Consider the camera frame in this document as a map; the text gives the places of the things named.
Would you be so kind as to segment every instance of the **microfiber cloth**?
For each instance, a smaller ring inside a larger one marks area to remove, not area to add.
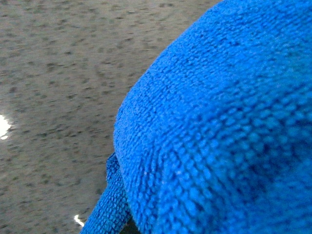
[[[312,234],[312,1],[225,0],[117,114],[81,234]]]

